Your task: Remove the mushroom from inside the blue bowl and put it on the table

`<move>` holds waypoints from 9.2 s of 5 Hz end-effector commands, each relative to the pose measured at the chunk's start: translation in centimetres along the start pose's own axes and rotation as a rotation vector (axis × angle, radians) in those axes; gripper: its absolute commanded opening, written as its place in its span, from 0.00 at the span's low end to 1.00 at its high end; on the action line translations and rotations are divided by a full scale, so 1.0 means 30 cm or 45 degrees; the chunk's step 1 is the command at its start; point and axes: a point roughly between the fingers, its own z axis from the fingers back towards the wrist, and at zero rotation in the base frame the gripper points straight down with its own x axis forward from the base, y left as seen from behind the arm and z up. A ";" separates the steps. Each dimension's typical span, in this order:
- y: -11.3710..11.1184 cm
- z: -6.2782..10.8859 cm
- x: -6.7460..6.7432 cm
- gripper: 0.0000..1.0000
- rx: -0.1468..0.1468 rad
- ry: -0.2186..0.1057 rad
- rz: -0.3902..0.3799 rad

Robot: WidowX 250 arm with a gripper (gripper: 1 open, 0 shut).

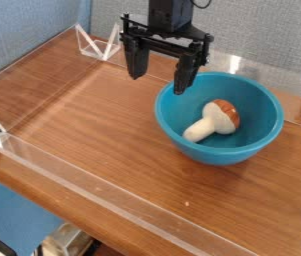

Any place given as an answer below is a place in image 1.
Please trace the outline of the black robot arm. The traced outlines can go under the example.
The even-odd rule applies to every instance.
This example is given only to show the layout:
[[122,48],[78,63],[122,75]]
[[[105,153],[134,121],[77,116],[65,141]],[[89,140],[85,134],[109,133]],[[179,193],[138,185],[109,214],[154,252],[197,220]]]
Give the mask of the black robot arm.
[[174,72],[174,93],[181,95],[193,85],[201,66],[209,62],[211,34],[193,25],[193,9],[206,9],[194,0],[149,0],[147,16],[123,13],[125,59],[129,75],[142,77],[149,68],[150,52],[155,51],[178,59]]

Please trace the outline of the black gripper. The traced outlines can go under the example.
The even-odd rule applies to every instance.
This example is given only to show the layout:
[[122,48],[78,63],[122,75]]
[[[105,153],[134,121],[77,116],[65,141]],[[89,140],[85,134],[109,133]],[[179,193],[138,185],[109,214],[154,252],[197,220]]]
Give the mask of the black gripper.
[[150,51],[179,58],[174,72],[174,93],[181,95],[193,84],[199,66],[207,63],[209,45],[214,37],[195,28],[190,21],[173,27],[171,23],[151,25],[149,17],[142,15],[125,13],[121,19],[129,75],[138,79],[146,74]]

